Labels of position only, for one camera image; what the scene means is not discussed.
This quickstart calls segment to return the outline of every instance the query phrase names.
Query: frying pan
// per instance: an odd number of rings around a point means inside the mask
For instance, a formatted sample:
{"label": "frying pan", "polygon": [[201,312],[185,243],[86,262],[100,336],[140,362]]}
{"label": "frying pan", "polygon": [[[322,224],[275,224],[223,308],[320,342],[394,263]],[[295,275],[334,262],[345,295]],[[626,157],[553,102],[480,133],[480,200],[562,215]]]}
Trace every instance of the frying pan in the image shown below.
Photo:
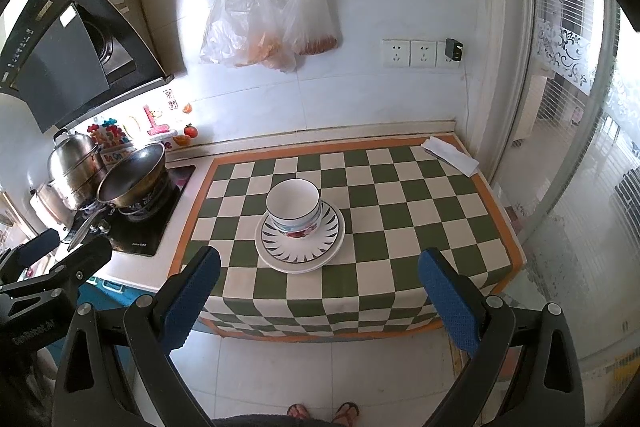
{"label": "frying pan", "polygon": [[165,162],[164,145],[150,143],[116,163],[98,187],[96,199],[100,204],[93,214],[82,223],[69,243],[67,251],[73,250],[82,242],[91,229],[92,222],[105,207],[125,208],[131,206],[153,190],[154,185],[165,171]]}

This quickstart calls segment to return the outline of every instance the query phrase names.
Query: hanging plastic bag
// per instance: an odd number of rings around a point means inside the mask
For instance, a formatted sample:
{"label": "hanging plastic bag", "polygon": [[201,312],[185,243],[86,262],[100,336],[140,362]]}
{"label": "hanging plastic bag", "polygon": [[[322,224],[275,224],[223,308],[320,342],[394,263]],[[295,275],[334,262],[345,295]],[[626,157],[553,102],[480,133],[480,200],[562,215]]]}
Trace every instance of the hanging plastic bag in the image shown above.
{"label": "hanging plastic bag", "polygon": [[287,0],[284,41],[298,55],[318,55],[337,48],[326,0]]}
{"label": "hanging plastic bag", "polygon": [[271,69],[293,71],[296,61],[283,46],[279,15],[273,0],[216,0],[200,57],[232,68],[262,63]]}

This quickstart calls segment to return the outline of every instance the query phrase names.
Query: pan handle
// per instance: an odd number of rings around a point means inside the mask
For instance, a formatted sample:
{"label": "pan handle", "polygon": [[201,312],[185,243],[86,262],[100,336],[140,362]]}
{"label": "pan handle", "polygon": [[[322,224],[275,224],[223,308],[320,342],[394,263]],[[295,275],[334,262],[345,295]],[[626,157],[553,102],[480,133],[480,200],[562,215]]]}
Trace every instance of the pan handle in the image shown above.
{"label": "pan handle", "polygon": [[106,204],[101,204],[100,206],[98,206],[98,208],[94,210],[94,213],[91,214],[91,216],[86,218],[86,221],[82,223],[82,225],[76,232],[76,235],[73,237],[73,239],[69,243],[69,246],[66,247],[66,251],[70,252],[75,247],[77,247],[80,243],[82,243],[82,240],[89,233],[89,229],[91,229],[91,225],[95,221],[95,218],[98,216],[98,214],[101,213],[101,211],[105,209],[106,206],[107,206]]}

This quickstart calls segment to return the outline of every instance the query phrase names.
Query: gas stove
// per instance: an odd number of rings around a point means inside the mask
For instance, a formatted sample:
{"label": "gas stove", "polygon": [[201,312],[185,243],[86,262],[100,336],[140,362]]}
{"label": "gas stove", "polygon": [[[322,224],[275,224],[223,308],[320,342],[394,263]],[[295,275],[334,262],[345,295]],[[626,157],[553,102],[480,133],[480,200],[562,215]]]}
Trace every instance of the gas stove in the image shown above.
{"label": "gas stove", "polygon": [[[195,165],[167,168],[168,176],[161,179],[141,203],[122,209],[105,208],[94,220],[95,226],[83,243],[98,235],[105,235],[114,251],[154,256],[164,229],[195,169]],[[71,230],[62,243],[71,241],[89,214],[90,209],[76,213]]]}

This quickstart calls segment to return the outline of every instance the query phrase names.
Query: electrical outlet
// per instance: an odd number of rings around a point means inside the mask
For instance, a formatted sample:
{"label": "electrical outlet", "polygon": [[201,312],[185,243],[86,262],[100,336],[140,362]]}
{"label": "electrical outlet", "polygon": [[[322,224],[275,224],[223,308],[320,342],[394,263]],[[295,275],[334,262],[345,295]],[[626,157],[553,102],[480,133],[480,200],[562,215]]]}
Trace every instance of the electrical outlet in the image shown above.
{"label": "electrical outlet", "polygon": [[412,68],[436,67],[436,43],[434,41],[411,41]]}
{"label": "electrical outlet", "polygon": [[385,68],[409,67],[409,41],[382,41],[382,65]]}
{"label": "electrical outlet", "polygon": [[436,53],[436,68],[443,68],[447,70],[457,70],[460,66],[460,60],[451,60],[444,54],[444,42],[438,41],[438,51]]}

